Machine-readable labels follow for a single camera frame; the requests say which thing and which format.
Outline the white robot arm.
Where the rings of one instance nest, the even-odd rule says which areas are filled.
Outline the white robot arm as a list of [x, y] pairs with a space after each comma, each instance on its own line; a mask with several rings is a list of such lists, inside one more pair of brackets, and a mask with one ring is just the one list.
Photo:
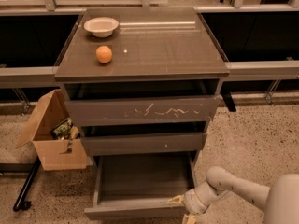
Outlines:
[[267, 187], [213, 166], [202, 184], [169, 202], [183, 204], [188, 211], [182, 224], [195, 224], [199, 215], [229, 192], [262, 210], [263, 224], [299, 224], [299, 174], [282, 175]]

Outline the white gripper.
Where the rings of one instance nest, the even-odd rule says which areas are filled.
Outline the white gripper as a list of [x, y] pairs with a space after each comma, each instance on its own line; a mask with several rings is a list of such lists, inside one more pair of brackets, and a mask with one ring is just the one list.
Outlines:
[[184, 203], [191, 215], [185, 215], [182, 224], [196, 224], [195, 215], [204, 214], [208, 207], [224, 197], [227, 190], [218, 190], [204, 181], [199, 186], [188, 190], [184, 195], [177, 195], [168, 200], [169, 203]]

